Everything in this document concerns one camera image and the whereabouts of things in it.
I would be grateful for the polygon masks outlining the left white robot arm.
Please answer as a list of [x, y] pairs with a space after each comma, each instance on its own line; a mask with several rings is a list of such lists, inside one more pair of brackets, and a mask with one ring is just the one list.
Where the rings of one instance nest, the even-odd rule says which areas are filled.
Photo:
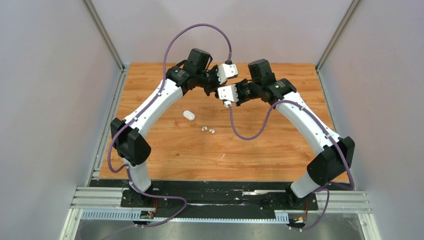
[[218, 67], [208, 70], [211, 61], [210, 53], [193, 48], [187, 59], [166, 70], [154, 92], [136, 110], [123, 120], [115, 118], [110, 124], [109, 149], [115, 149], [122, 158], [129, 185], [135, 190], [133, 198], [142, 207], [153, 201], [147, 166], [152, 148], [146, 137], [163, 113], [188, 91], [196, 87], [211, 91], [219, 86]]

